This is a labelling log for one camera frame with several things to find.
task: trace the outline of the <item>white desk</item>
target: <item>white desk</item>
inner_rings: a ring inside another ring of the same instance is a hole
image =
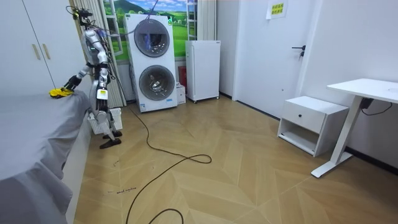
[[[327,88],[345,93],[351,93],[354,94],[355,97],[352,105],[349,108],[346,121],[341,129],[340,136],[337,140],[330,161],[311,172],[311,174],[317,178],[321,177],[323,174],[326,174],[338,164],[352,156],[350,153],[345,152],[344,148],[346,147],[347,138],[354,127],[356,118],[361,111],[359,106],[363,98],[372,98],[375,100],[398,103],[398,83],[394,82],[361,78],[349,82],[328,85]]]

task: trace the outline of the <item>bedside table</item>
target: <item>bedside table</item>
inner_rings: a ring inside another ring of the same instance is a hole
[[[286,100],[278,137],[315,156],[333,149],[348,108],[308,96]]]

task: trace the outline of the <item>yellow cloth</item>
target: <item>yellow cloth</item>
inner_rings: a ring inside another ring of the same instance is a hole
[[[62,98],[64,96],[69,96],[72,93],[73,93],[73,90],[67,90],[64,87],[56,88],[56,89],[50,90],[50,92],[49,92],[49,94],[52,98],[57,98],[57,99]]]

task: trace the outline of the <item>stacked washer dryer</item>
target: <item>stacked washer dryer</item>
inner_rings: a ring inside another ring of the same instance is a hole
[[[126,14],[132,84],[141,112],[177,106],[172,23],[167,16]]]

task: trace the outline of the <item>door handle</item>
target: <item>door handle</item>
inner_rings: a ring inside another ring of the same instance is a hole
[[[303,47],[292,47],[292,49],[302,49],[302,50],[305,50],[305,45],[303,45]]]
[[[35,44],[32,44],[33,50],[35,51],[37,60],[40,60],[40,55],[39,55],[39,51],[37,50],[37,47]]]
[[[45,55],[50,60],[51,58],[50,58],[49,50],[47,49],[46,44],[43,44],[43,48],[44,48]]]

